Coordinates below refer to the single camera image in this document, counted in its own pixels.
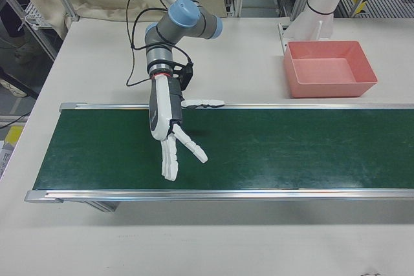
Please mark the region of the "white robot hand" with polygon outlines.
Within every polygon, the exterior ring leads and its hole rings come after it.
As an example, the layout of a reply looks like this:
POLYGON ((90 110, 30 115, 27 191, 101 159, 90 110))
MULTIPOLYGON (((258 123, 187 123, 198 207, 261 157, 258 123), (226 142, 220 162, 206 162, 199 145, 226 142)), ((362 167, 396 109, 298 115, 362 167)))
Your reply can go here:
POLYGON ((184 100, 177 78, 167 74, 153 76, 149 99, 149 122, 151 135, 161 143, 162 176, 165 179, 174 181, 177 177, 179 169, 177 140, 200 162, 205 163, 208 160, 204 150, 182 130, 182 108, 218 108, 224 105, 225 102, 221 100, 184 100))

